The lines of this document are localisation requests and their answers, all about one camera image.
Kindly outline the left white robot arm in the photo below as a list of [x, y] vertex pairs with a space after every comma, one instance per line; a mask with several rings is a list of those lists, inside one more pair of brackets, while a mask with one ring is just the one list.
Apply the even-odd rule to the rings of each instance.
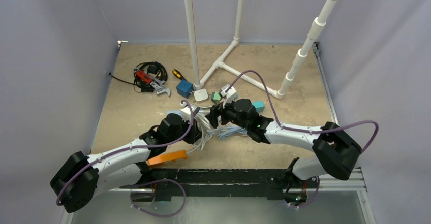
[[98, 154], [75, 152], [49, 183], [57, 196], [56, 204], [72, 213], [113, 188], [128, 185], [145, 188], [151, 183], [147, 160], [161, 155], [171, 144], [179, 141], [193, 144], [201, 137], [197, 120], [184, 120], [171, 113], [126, 145]]

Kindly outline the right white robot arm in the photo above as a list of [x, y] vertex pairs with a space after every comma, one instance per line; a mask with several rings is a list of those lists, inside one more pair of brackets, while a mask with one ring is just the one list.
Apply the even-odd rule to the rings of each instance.
[[286, 144], [312, 151], [314, 155], [298, 159], [285, 173], [285, 180], [292, 187], [325, 174], [348, 180], [362, 153], [359, 144], [333, 122], [321, 127], [278, 124], [273, 118], [260, 115], [248, 99], [214, 105], [206, 118], [214, 128], [232, 123], [258, 143]]

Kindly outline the white plug adapter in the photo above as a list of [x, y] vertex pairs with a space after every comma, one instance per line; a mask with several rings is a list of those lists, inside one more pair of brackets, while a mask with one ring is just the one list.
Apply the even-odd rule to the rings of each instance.
[[195, 90], [193, 92], [193, 96], [195, 101], [197, 102], [201, 102], [201, 101], [205, 101], [208, 99], [208, 92], [206, 89], [200, 89], [200, 90]]

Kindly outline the green plug adapter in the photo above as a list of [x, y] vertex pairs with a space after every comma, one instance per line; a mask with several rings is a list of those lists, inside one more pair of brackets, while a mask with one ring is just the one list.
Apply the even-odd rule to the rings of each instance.
[[212, 94], [211, 94], [211, 97], [210, 97], [210, 100], [214, 103], [214, 104], [219, 104], [220, 103], [220, 101], [222, 100], [222, 97], [221, 97], [221, 95], [218, 93], [218, 92], [213, 92]]

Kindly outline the blue cube socket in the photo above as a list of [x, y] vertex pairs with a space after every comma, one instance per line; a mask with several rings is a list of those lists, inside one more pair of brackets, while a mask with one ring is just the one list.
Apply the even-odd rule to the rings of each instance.
[[176, 86], [177, 93], [186, 99], [192, 94], [193, 90], [193, 84], [185, 79], [181, 80]]

